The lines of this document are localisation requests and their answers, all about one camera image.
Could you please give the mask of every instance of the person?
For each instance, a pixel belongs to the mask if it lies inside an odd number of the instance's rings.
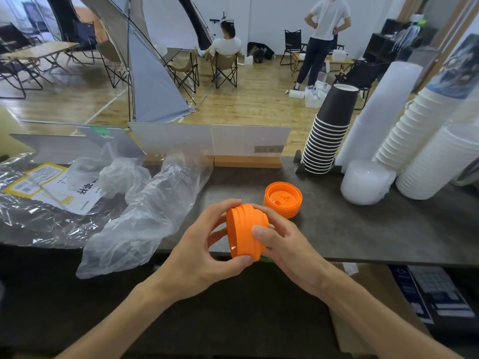
[[[228,16],[221,21],[223,38],[215,39],[206,50],[198,50],[198,55],[206,60],[212,60],[216,52],[221,55],[230,56],[239,52],[242,48],[241,40],[236,36],[234,20]]]
[[[164,264],[57,359],[118,359],[174,302],[195,296],[251,265],[253,258],[249,256],[220,262],[208,252],[209,246],[227,235],[226,229],[213,232],[226,221],[224,213],[238,205],[241,200],[229,199],[207,207]],[[380,358],[460,358],[406,323],[321,257],[292,222],[269,208],[254,207],[263,211],[271,223],[269,228],[256,225],[252,229],[256,239],[267,246],[264,255],[300,288],[346,320]]]
[[[344,23],[336,27],[341,19]],[[306,56],[296,80],[295,90],[304,82],[309,72],[308,85],[313,86],[323,67],[328,53],[331,51],[334,36],[351,26],[351,12],[344,0],[321,0],[305,17],[306,23],[314,29],[306,48]]]

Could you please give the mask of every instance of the orange lid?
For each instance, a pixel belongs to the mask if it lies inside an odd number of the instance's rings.
[[[252,256],[260,259],[266,247],[257,241],[251,232],[254,225],[268,227],[268,217],[250,204],[243,204],[226,212],[226,229],[231,256]]]
[[[302,202],[303,195],[299,189],[286,182],[272,183],[264,193],[265,206],[288,219],[299,212]]]

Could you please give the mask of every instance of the yellow and white label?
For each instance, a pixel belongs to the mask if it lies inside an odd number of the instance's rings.
[[[44,163],[27,171],[3,192],[48,203],[72,213],[85,215],[101,198],[98,181],[85,181],[78,190],[68,190],[67,170],[60,165]]]

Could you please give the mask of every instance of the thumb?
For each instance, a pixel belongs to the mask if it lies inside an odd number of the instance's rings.
[[[255,225],[251,232],[253,233],[253,237],[269,248],[276,248],[282,238],[274,229],[265,228],[260,225]]]
[[[239,275],[243,270],[253,264],[253,257],[251,256],[237,256],[226,262],[219,262],[221,270],[218,272],[219,279],[226,279]]]

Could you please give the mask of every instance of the white t-shirt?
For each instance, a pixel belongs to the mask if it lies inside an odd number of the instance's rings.
[[[224,56],[234,55],[242,48],[241,40],[236,36],[233,39],[215,39],[211,44],[210,53],[212,56],[218,52]]]
[[[321,40],[333,40],[332,30],[339,21],[351,17],[349,6],[344,0],[321,0],[311,9],[311,14],[318,16],[318,28],[311,37]]]

